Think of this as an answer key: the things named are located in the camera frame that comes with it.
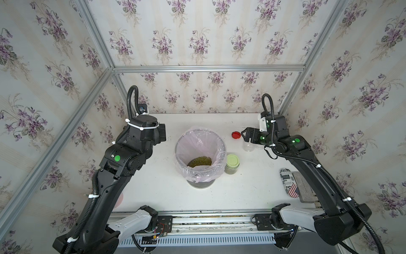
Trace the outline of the clear jar with beans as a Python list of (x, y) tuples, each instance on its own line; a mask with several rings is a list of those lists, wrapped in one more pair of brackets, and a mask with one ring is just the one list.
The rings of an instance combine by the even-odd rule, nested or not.
[(250, 142), (243, 142), (243, 149), (246, 152), (253, 152), (255, 150), (255, 144)]

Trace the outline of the red jar lid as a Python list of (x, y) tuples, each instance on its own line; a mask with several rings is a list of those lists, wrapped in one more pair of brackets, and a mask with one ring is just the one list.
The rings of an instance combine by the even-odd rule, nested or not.
[(232, 138), (233, 139), (239, 139), (239, 138), (241, 138), (241, 133), (240, 132), (238, 132), (238, 131), (234, 131), (234, 132), (232, 132)]

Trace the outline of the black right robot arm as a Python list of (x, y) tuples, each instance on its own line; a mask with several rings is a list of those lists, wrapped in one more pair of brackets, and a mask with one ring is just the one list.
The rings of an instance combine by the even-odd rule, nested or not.
[(298, 228), (315, 232), (327, 244), (341, 245), (355, 253), (344, 240), (366, 229), (376, 244), (378, 253), (385, 253), (379, 235), (369, 224), (371, 209), (357, 203), (345, 192), (317, 159), (311, 145), (300, 135), (290, 135), (286, 119), (276, 115), (272, 97), (265, 93), (261, 103), (260, 128), (247, 127), (242, 131), (245, 142), (262, 145), (271, 159), (284, 158), (304, 177), (316, 194), (320, 209), (296, 208), (282, 203), (272, 208), (269, 214), (255, 215), (257, 229), (277, 230), (280, 249), (290, 247)]

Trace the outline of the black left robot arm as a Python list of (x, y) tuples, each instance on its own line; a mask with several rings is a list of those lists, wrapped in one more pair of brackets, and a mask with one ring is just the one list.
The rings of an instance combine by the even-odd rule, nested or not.
[(60, 254), (112, 254), (118, 245), (139, 232), (154, 232), (158, 212), (144, 205), (134, 214), (109, 224), (109, 217), (123, 189), (153, 154), (153, 147), (166, 141), (166, 126), (141, 111), (139, 90), (127, 94), (126, 126), (106, 149), (99, 170), (92, 177), (92, 193), (71, 230), (53, 243)]

